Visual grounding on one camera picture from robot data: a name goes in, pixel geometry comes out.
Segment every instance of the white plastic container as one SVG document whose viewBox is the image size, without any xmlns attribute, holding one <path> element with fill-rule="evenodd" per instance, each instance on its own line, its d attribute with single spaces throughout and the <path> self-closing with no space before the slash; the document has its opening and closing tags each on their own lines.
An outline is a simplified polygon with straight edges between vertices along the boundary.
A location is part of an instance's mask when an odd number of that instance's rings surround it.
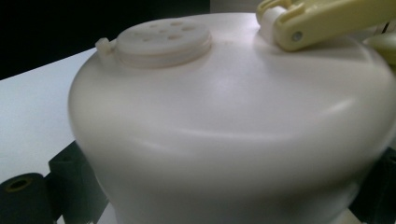
<svg viewBox="0 0 396 224">
<path fill-rule="evenodd" d="M 73 132 L 123 223 L 327 224 L 395 134 L 396 78 L 347 37 L 287 53 L 254 14 L 151 21 L 97 44 Z"/>
</svg>

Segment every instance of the cap hole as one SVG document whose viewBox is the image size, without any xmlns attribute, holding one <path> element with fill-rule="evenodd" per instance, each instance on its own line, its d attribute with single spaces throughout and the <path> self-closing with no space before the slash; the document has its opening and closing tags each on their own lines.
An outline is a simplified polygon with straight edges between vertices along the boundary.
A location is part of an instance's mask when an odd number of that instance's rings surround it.
<svg viewBox="0 0 396 224">
<path fill-rule="evenodd" d="M 171 26 L 179 26 L 181 24 L 183 24 L 182 21 L 174 21 L 174 22 L 171 23 Z"/>
<path fill-rule="evenodd" d="M 195 27 L 193 26 L 185 26 L 183 28 L 181 28 L 182 31 L 192 31 L 195 30 Z"/>
<path fill-rule="evenodd" d="M 169 40 L 176 40 L 176 39 L 180 39 L 182 37 L 182 35 L 169 35 L 168 39 Z"/>
<path fill-rule="evenodd" d="M 129 36 L 137 36 L 137 35 L 139 35 L 139 34 L 134 33 L 134 32 L 130 32 L 128 35 L 129 35 Z"/>
</svg>

